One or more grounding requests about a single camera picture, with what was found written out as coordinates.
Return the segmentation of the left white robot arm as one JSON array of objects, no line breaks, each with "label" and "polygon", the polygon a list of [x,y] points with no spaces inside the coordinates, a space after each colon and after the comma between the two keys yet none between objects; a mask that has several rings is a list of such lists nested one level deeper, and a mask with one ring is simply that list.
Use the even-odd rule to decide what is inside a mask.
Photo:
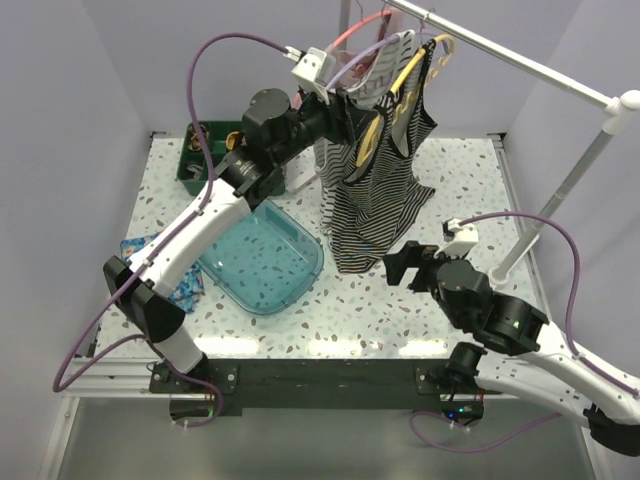
[{"label": "left white robot arm", "polygon": [[128,260],[112,257],[103,272],[117,308],[173,366],[185,392],[207,380],[204,352],[184,326],[185,313],[170,299],[185,272],[228,229],[247,217],[284,182],[284,167],[320,139],[351,145],[377,113],[339,89],[321,99],[303,95],[298,108],[279,89],[254,95],[240,137],[214,167],[213,179],[152,242]]}]

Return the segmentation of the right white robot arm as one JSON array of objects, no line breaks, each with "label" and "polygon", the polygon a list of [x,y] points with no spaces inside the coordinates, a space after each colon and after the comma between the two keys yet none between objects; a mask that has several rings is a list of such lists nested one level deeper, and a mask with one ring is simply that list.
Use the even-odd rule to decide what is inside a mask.
[{"label": "right white robot arm", "polygon": [[414,269],[410,290],[429,293],[450,324],[473,338],[456,344],[434,379],[459,393],[497,391],[542,405],[601,446],[638,456],[638,397],[590,370],[543,312],[494,290],[469,260],[440,255],[434,245],[409,241],[383,262],[390,286]]}]

